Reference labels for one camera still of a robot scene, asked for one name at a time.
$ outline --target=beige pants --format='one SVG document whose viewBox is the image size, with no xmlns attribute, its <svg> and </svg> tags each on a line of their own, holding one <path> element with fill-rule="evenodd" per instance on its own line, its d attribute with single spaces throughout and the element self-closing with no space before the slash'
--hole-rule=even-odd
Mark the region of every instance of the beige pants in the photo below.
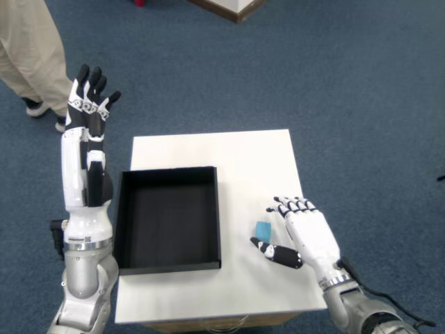
<svg viewBox="0 0 445 334">
<path fill-rule="evenodd" d="M 72 82 L 44 0 L 0 0 L 0 78 L 20 97 L 66 115 Z"/>
</svg>

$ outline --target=robot finger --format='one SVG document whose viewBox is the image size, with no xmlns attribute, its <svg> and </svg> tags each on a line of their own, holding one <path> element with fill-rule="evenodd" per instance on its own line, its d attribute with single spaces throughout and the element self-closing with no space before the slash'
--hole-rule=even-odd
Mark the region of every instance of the robot finger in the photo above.
<svg viewBox="0 0 445 334">
<path fill-rule="evenodd" d="M 99 79 L 99 81 L 95 85 L 95 94 L 100 95 L 102 91 L 105 89 L 106 86 L 106 77 L 102 75 Z"/>
<path fill-rule="evenodd" d="M 283 204 L 284 206 L 287 206 L 288 203 L 291 202 L 291 199 L 290 199 L 289 197 L 286 197 L 286 196 L 284 196 L 284 197 L 281 197 L 281 196 L 280 196 L 280 197 L 275 196 L 275 197 L 273 198 L 273 200 L 274 200 L 275 202 L 278 202 L 278 203 Z"/>
<path fill-rule="evenodd" d="M 289 210 L 291 210 L 292 212 L 299 212 L 301 211 L 301 209 L 294 203 L 294 202 L 289 202 L 287 207 L 289 208 Z"/>
<path fill-rule="evenodd" d="M 287 207 L 285 207 L 283 204 L 278 205 L 277 207 L 268 207 L 266 209 L 267 212 L 278 212 L 279 214 L 281 214 L 281 216 L 283 218 L 286 218 L 286 215 L 291 212 L 290 209 L 288 209 Z"/>
<path fill-rule="evenodd" d="M 301 208 L 304 208 L 304 209 L 301 209 L 302 211 L 307 211 L 307 210 L 315 211 L 316 210 L 315 205 L 310 200 L 308 200 L 306 198 L 295 197 L 295 200 L 296 200 L 295 201 L 296 205 L 298 205 Z"/>
<path fill-rule="evenodd" d="M 108 98 L 108 102 L 105 104 L 105 109 L 110 111 L 112 105 L 119 100 L 121 96 L 120 91 L 115 91 L 113 94 L 110 95 L 110 97 Z"/>
<path fill-rule="evenodd" d="M 294 269 L 299 269 L 303 265 L 301 255 L 292 248 L 270 245 L 255 237 L 250 238 L 250 241 L 272 262 Z"/>
<path fill-rule="evenodd" d="M 73 84 L 73 89 L 74 85 L 76 85 L 75 86 L 76 94 L 79 97 L 83 98 L 83 85 L 85 85 L 85 81 L 88 78 L 89 74 L 90 74 L 90 68 L 88 67 L 88 65 L 83 64 Z"/>
<path fill-rule="evenodd" d="M 93 88 L 99 82 L 101 77 L 102 77 L 102 70 L 100 67 L 96 67 L 94 71 L 92 71 L 90 78 L 85 84 L 84 93 L 90 101 L 93 101 L 94 99 L 95 90 Z"/>
</svg>

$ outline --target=black box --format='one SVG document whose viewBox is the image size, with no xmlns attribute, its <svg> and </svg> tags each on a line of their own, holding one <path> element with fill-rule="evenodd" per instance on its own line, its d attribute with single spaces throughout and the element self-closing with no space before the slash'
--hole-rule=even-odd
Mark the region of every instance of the black box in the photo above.
<svg viewBox="0 0 445 334">
<path fill-rule="evenodd" d="M 216 168 L 123 172 L 114 235 L 120 275 L 219 269 Z"/>
</svg>

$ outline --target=small blue block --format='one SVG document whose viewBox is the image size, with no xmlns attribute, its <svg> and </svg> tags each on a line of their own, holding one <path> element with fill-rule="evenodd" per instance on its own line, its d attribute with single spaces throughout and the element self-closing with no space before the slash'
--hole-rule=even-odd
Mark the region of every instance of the small blue block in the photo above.
<svg viewBox="0 0 445 334">
<path fill-rule="evenodd" d="M 270 244 L 270 230 L 271 225 L 265 221 L 257 221 L 257 230 L 255 232 L 255 237 L 262 242 L 267 242 Z"/>
</svg>

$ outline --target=robotic arm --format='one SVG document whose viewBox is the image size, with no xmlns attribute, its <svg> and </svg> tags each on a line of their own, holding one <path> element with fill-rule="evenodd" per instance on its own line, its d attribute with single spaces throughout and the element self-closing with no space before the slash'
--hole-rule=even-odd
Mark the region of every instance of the robotic arm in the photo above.
<svg viewBox="0 0 445 334">
<path fill-rule="evenodd" d="M 339 246 L 322 212 L 304 198 L 275 197 L 274 200 L 278 202 L 277 206 L 269 207 L 267 212 L 277 212 L 284 218 L 286 229 L 298 252 L 281 246 L 265 245 L 255 238 L 251 239 L 252 242 L 274 262 L 293 268 L 301 267 L 302 263 L 312 267 L 318 285 L 323 290 L 331 319 L 340 331 L 347 334 L 419 333 L 404 322 L 390 305 L 365 296 L 363 289 L 367 288 L 361 284 L 347 260 L 340 257 Z M 419 323 L 435 326 L 431 321 L 422 320 L 405 311 L 389 298 Z"/>
<path fill-rule="evenodd" d="M 49 334 L 102 333 L 110 314 L 110 293 L 118 278 L 112 256 L 113 229 L 107 209 L 113 197 L 104 153 L 105 122 L 119 92 L 102 98 L 106 77 L 83 65 L 74 80 L 62 135 L 65 208 L 62 224 L 65 299 Z"/>
</svg>

